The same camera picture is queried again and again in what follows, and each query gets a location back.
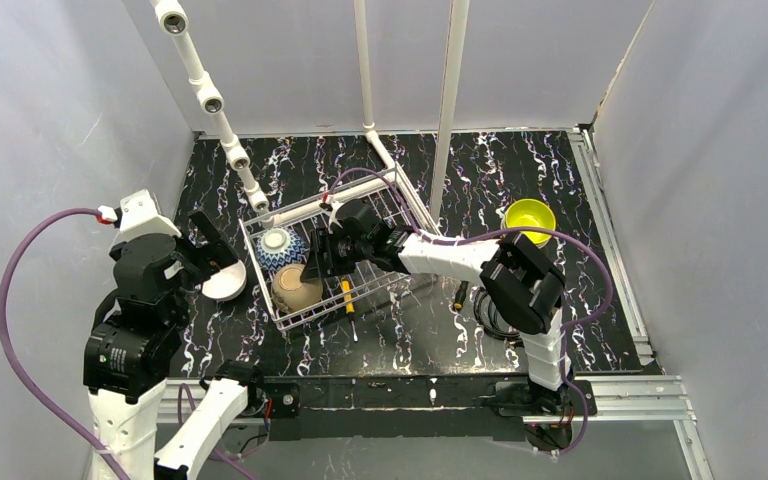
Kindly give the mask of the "grey white bowl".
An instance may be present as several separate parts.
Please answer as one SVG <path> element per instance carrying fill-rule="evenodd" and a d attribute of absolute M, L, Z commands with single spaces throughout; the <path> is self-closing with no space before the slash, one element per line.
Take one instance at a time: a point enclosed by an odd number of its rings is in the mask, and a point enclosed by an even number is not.
<path fill-rule="evenodd" d="M 247 283 L 247 269 L 243 261 L 220 269 L 201 284 L 201 294 L 217 302 L 238 297 Z"/>

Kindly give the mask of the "white bowl brown rim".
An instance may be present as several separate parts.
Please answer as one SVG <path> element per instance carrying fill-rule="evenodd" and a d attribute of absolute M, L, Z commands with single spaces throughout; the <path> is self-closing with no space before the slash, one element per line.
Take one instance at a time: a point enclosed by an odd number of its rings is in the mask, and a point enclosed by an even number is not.
<path fill-rule="evenodd" d="M 301 276 L 304 267 L 304 264 L 289 264 L 280 268 L 273 276 L 271 298 L 280 312 L 296 313 L 322 300 L 322 282 L 318 278 L 309 282 L 303 281 Z"/>

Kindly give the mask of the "red patterned blue bowl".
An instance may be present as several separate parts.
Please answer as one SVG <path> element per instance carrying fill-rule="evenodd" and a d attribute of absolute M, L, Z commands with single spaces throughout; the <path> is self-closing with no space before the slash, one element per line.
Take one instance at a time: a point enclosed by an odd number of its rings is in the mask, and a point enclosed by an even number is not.
<path fill-rule="evenodd" d="M 291 264 L 304 264 L 308 244 L 292 229 L 274 227 L 265 231 L 255 242 L 258 262 L 269 274 Z"/>

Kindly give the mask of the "yellow green bowl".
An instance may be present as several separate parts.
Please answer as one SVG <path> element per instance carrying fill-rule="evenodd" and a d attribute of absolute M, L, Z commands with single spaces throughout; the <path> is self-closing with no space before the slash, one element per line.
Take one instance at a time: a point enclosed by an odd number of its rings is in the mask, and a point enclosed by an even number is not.
<path fill-rule="evenodd" d="M 505 228 L 537 227 L 554 230 L 557 223 L 555 214 L 547 204 L 536 199 L 520 199 L 506 209 L 502 225 Z"/>

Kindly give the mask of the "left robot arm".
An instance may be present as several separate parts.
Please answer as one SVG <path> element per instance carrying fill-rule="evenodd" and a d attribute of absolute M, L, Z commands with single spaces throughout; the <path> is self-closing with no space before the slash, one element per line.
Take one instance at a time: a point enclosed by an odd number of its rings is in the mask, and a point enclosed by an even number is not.
<path fill-rule="evenodd" d="M 203 210 L 189 218 L 205 244 L 151 215 L 158 226 L 110 251 L 116 287 L 99 305 L 84 351 L 83 382 L 101 443 L 91 479 L 195 479 L 232 420 L 259 397 L 260 369 L 227 361 L 173 438 L 155 447 L 171 360 L 190 320 L 187 293 L 239 260 Z"/>

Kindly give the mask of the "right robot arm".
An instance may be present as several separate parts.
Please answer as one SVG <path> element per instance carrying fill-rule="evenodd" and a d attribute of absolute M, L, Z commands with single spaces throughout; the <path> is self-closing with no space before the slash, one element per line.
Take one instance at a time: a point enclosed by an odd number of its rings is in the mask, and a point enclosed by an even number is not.
<path fill-rule="evenodd" d="M 437 236 L 387 221 L 366 201 L 354 199 L 331 207 L 327 225 L 311 234 L 301 279 L 348 275 L 362 261 L 386 272 L 481 285 L 502 319 L 519 332 L 529 379 L 551 391 L 567 380 L 571 362 L 561 347 L 565 277 L 525 235 Z"/>

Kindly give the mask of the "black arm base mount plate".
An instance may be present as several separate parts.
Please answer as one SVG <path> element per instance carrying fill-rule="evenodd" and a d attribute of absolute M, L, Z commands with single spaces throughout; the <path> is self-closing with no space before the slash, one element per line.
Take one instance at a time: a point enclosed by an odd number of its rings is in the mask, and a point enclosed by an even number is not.
<path fill-rule="evenodd" d="M 490 437 L 524 441 L 542 427 L 553 440 L 598 407 L 578 379 L 559 398 L 532 392 L 523 374 L 267 376 L 248 412 L 266 417 L 273 441 L 320 438 Z"/>

